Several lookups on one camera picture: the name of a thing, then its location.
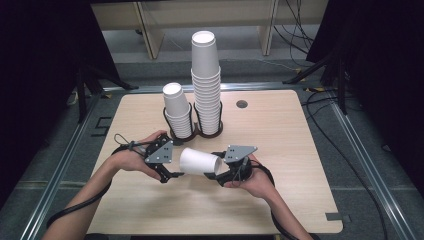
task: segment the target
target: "human hand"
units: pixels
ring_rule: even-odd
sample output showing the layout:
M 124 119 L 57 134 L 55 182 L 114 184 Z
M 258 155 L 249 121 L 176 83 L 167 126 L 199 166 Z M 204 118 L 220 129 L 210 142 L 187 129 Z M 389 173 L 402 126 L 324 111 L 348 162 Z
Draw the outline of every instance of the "human hand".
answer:
M 139 140 L 138 142 L 151 142 L 156 140 L 160 135 L 166 133 L 164 130 L 159 130 L 154 133 L 152 133 L 150 136 L 146 137 L 145 139 Z M 122 169 L 125 171 L 140 171 L 145 173 L 146 175 L 155 178 L 157 180 L 160 180 L 160 175 L 153 169 L 149 168 L 146 163 L 144 162 L 144 158 L 140 156 L 140 154 L 130 151 L 130 150 L 124 150 L 119 151 L 109 158 L 111 161 L 115 163 L 115 167 L 118 169 Z
M 253 154 L 249 155 L 252 165 L 259 165 L 258 159 Z M 232 181 L 224 184 L 226 188 L 242 188 L 257 198 L 266 198 L 269 194 L 275 192 L 275 187 L 269 180 L 268 175 L 258 168 L 252 169 L 252 175 L 246 181 Z

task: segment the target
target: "gray metal bracket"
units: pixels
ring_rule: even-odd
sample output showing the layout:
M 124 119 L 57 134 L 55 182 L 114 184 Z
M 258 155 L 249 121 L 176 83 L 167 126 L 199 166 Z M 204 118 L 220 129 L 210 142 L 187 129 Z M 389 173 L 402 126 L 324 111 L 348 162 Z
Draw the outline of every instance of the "gray metal bracket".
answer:
M 223 160 L 225 163 L 238 162 L 256 150 L 255 146 L 229 145 Z
M 169 141 L 144 161 L 146 163 L 171 163 L 173 148 L 173 141 Z

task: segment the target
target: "wooden table top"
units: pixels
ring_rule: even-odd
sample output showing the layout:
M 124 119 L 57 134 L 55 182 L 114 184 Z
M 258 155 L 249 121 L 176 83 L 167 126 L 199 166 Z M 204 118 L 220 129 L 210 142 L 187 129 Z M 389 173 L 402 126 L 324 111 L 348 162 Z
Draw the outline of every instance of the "wooden table top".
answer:
M 193 93 L 186 93 L 193 103 Z M 246 108 L 237 101 L 248 103 Z M 216 138 L 196 136 L 176 146 L 173 162 L 179 171 L 185 147 L 204 152 L 228 145 L 256 146 L 255 156 L 273 174 L 276 188 L 307 231 L 338 233 L 342 222 L 327 221 L 337 213 L 320 158 L 297 94 L 291 90 L 222 92 L 224 130 Z M 114 135 L 139 140 L 160 129 L 162 94 L 126 95 L 117 109 L 99 154 L 97 170 L 118 147 Z M 228 166 L 222 164 L 222 171 Z M 203 176 L 184 175 L 161 184 L 139 172 L 120 171 L 103 197 L 89 232 L 126 235 L 277 234 L 270 209 L 262 199 L 241 189 L 226 189 Z

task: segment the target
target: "wooden cabinet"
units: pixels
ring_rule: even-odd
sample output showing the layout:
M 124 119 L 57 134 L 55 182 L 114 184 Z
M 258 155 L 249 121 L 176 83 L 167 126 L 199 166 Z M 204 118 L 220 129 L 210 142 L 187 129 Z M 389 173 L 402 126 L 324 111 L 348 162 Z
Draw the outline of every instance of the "wooden cabinet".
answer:
M 328 0 L 303 1 L 303 24 L 320 24 Z M 178 0 L 92 4 L 102 30 L 138 29 L 151 59 L 158 56 L 165 28 L 258 26 L 263 55 L 269 55 L 272 27 L 295 24 L 294 0 Z

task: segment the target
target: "black metal cup holder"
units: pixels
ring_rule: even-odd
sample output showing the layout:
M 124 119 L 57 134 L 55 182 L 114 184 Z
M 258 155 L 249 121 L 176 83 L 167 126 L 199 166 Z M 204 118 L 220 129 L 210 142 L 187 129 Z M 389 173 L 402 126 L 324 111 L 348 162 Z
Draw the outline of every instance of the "black metal cup holder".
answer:
M 193 110 L 193 107 L 191 106 L 191 103 L 188 103 L 189 105 L 190 105 L 190 112 L 189 112 L 189 119 L 190 119 L 190 131 L 191 131 L 191 135 L 189 136 L 189 137 L 187 137 L 187 138 L 178 138 L 176 135 L 175 135 L 175 133 L 174 133 L 174 130 L 172 129 L 172 126 L 171 126 L 171 124 L 169 123 L 169 120 L 168 120 L 168 118 L 166 117 L 166 113 L 165 113 L 165 111 L 166 111 L 166 107 L 164 107 L 163 108 L 163 117 L 165 118 L 165 121 L 166 121 L 166 123 L 168 124 L 168 126 L 169 126 L 169 129 L 170 129 L 170 133 L 171 133 L 171 137 L 172 137 L 172 139 L 174 139 L 174 140 L 180 140 L 180 141 L 182 141 L 182 142 L 188 142 L 188 141 L 191 141 L 194 137 L 196 137 L 196 135 L 198 134 L 198 129 L 197 129 L 197 125 L 196 125 L 196 123 L 194 124 L 194 127 L 193 127 L 193 119 L 191 118 L 191 113 L 192 113 L 192 110 Z
M 179 141 L 182 141 L 182 142 L 188 142 L 188 141 L 193 140 L 193 138 L 195 138 L 196 135 L 200 135 L 203 138 L 215 138 L 215 137 L 219 136 L 222 133 L 222 131 L 224 130 L 224 123 L 221 120 L 221 117 L 222 117 L 222 102 L 220 102 L 220 104 L 221 104 L 221 109 L 219 110 L 219 129 L 216 133 L 208 135 L 208 134 L 203 133 L 203 131 L 202 131 L 202 123 L 200 121 L 199 112 L 196 109 L 196 103 L 194 103 L 193 106 L 191 105 L 191 103 L 189 103 L 189 105 L 190 105 L 190 112 L 189 112 L 190 130 L 191 130 L 192 134 L 187 138 L 178 138 L 175 135 L 174 130 L 172 130 L 172 126 L 169 123 L 168 118 L 166 117 L 166 113 L 165 113 L 166 108 L 163 108 L 163 117 L 165 118 L 165 121 L 169 126 L 172 139 L 179 140 Z M 193 108 L 194 108 L 194 111 L 196 112 L 198 122 L 191 124 L 193 122 L 193 119 L 191 117 L 192 112 L 193 112 Z
M 202 122 L 200 120 L 199 111 L 197 111 L 197 109 L 196 109 L 196 103 L 193 104 L 194 105 L 194 111 L 196 111 L 196 115 L 197 115 L 197 121 L 198 121 L 198 127 L 197 127 L 197 129 L 198 129 L 198 134 L 201 137 L 204 137 L 204 138 L 215 138 L 215 137 L 219 136 L 222 133 L 222 131 L 224 130 L 224 123 L 221 120 L 221 117 L 222 117 L 222 102 L 220 102 L 220 104 L 221 104 L 221 109 L 219 110 L 219 128 L 218 128 L 218 131 L 216 133 L 211 134 L 211 135 L 207 135 L 207 134 L 203 133 Z

